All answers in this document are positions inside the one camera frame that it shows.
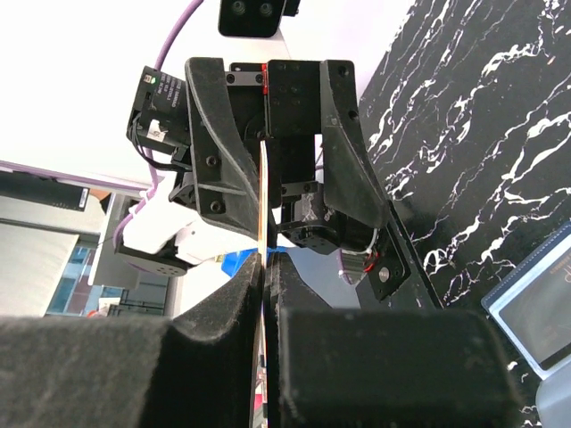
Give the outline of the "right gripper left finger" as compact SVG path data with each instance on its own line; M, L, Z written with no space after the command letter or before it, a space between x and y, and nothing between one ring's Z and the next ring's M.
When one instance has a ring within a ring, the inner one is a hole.
M250 426L262 283L254 254L173 319L3 318L2 426Z

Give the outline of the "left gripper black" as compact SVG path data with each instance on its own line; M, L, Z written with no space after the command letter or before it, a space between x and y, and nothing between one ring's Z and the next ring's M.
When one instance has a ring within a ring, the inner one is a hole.
M258 235L260 141L269 162L269 206L282 235L320 254L370 253L388 202L368 159L351 61L235 63L190 58L185 77L146 67L128 137L169 155L174 181L157 198L211 226Z

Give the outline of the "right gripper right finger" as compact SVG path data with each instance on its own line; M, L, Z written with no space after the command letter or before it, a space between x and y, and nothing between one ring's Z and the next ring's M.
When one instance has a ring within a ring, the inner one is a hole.
M513 427L501 340L465 310L334 309L285 253L266 279L272 427Z

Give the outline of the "orange gold credit card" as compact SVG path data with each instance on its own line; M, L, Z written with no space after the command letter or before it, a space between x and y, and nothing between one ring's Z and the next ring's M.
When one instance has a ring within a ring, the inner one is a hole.
M262 290L265 288L266 267L268 262L268 223L269 223L269 162L266 141L260 141L259 161L259 216L258 216L258 253L261 255ZM254 388L254 409L252 427L268 426L268 352L264 300L261 301L261 321L259 331L259 354L256 382Z

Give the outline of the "blue leather card holder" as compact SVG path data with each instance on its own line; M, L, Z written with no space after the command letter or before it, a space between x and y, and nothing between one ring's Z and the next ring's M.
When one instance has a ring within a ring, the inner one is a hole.
M570 224L566 223L481 299L540 377L543 427L570 425Z

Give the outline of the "black VIP card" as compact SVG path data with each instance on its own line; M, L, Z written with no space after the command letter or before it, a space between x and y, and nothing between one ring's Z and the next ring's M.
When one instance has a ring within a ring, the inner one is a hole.
M570 348L570 264L537 276L500 317L541 369L555 366Z

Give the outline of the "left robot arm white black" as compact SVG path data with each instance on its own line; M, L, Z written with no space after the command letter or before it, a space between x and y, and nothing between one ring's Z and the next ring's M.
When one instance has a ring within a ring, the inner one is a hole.
M127 138L163 173L114 250L182 276L207 259L292 245L369 271L388 204L368 162L350 61L192 58L184 78L145 67Z

